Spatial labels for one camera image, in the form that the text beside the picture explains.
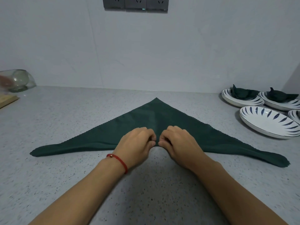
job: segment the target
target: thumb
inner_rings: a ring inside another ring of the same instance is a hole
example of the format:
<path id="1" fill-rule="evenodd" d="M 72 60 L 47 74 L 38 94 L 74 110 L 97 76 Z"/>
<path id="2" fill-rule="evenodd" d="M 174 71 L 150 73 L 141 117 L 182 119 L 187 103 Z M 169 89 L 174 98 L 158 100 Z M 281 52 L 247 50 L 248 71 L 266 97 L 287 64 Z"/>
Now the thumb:
<path id="1" fill-rule="evenodd" d="M 146 144 L 146 150 L 149 151 L 152 147 L 154 147 L 155 141 L 151 140 Z"/>
<path id="2" fill-rule="evenodd" d="M 173 146 L 169 142 L 162 140 L 158 143 L 158 145 L 166 149 L 171 156 L 174 155 Z"/>

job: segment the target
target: empty plate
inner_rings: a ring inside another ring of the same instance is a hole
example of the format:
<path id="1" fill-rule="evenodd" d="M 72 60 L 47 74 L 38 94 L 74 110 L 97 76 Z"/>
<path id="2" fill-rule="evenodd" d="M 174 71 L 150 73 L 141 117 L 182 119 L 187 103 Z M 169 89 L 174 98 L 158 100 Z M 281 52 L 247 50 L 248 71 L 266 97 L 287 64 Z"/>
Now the empty plate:
<path id="1" fill-rule="evenodd" d="M 300 136 L 300 126 L 289 117 L 277 111 L 245 106 L 240 109 L 241 119 L 257 132 L 281 139 Z"/>
<path id="2" fill-rule="evenodd" d="M 285 102 L 285 103 L 279 103 L 279 102 L 274 102 L 272 100 L 269 100 L 267 98 L 267 91 L 262 91 L 258 94 L 264 101 L 265 105 L 268 105 L 270 107 L 273 107 L 277 110 L 282 110 L 282 111 L 289 111 L 289 110 L 299 110 L 300 109 L 300 101 L 298 99 L 292 100 L 290 102 Z"/>
<path id="3" fill-rule="evenodd" d="M 290 110 L 287 115 L 295 122 L 297 122 L 300 125 L 300 118 L 297 115 L 297 112 L 299 112 L 298 114 L 300 114 L 300 110 Z"/>
<path id="4" fill-rule="evenodd" d="M 254 99 L 251 100 L 239 100 L 236 98 L 233 98 L 231 96 L 231 89 L 224 89 L 221 92 L 221 95 L 225 101 L 229 102 L 230 104 L 238 107 L 243 107 L 243 106 L 261 106 L 264 105 L 264 100 L 257 96 Z"/>

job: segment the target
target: red bracelet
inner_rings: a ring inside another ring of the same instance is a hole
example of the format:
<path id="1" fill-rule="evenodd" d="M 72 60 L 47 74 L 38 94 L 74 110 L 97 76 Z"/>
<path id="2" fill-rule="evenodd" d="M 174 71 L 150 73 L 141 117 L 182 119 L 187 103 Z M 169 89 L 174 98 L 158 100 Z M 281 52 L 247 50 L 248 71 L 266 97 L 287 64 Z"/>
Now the red bracelet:
<path id="1" fill-rule="evenodd" d="M 111 158 L 115 157 L 117 160 L 119 160 L 120 163 L 122 163 L 122 165 L 123 165 L 124 168 L 125 168 L 125 174 L 127 174 L 128 168 L 127 168 L 126 164 L 122 161 L 122 159 L 120 159 L 118 156 L 116 156 L 116 155 L 114 155 L 114 154 L 108 154 L 106 157 L 108 157 L 108 156 L 111 157 Z"/>

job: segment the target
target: person's right hand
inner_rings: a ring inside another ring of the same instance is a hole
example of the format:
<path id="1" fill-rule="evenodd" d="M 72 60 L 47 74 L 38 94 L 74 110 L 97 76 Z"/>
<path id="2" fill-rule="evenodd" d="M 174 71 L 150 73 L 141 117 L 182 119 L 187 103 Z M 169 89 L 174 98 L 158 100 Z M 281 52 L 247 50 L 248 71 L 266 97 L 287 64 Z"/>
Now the person's right hand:
<path id="1" fill-rule="evenodd" d="M 195 138 L 178 126 L 169 126 L 159 137 L 158 145 L 166 149 L 179 165 L 194 170 L 206 160 L 211 160 L 200 148 Z"/>

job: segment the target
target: white plate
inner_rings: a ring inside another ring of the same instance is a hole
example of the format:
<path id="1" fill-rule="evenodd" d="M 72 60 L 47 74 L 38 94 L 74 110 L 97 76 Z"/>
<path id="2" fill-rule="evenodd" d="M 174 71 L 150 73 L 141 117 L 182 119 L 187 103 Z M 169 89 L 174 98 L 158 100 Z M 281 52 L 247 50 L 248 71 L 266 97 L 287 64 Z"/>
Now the white plate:
<path id="1" fill-rule="evenodd" d="M 270 107 L 273 107 L 277 110 L 282 110 L 282 111 L 289 111 L 289 110 L 299 110 L 300 109 L 300 101 L 298 99 L 292 100 L 290 102 L 285 102 L 285 103 L 279 103 L 279 102 L 274 102 L 272 100 L 269 100 L 266 97 L 267 91 L 262 91 L 258 94 L 264 101 L 265 105 L 268 105 Z"/>
<path id="2" fill-rule="evenodd" d="M 251 100 L 239 100 L 236 98 L 233 98 L 231 96 L 231 89 L 224 89 L 221 92 L 221 95 L 223 97 L 223 99 L 225 99 L 225 101 L 229 102 L 230 104 L 234 105 L 234 106 L 238 106 L 238 107 L 243 107 L 243 106 L 261 106 L 264 105 L 264 100 L 262 98 L 260 98 L 259 96 L 257 96 L 254 99 Z"/>
<path id="3" fill-rule="evenodd" d="M 281 139 L 300 136 L 300 126 L 277 111 L 259 106 L 245 106 L 240 109 L 240 116 L 246 125 L 267 136 Z"/>
<path id="4" fill-rule="evenodd" d="M 290 110 L 287 115 L 300 125 L 300 118 L 297 115 L 297 111 L 300 112 L 300 110 Z"/>

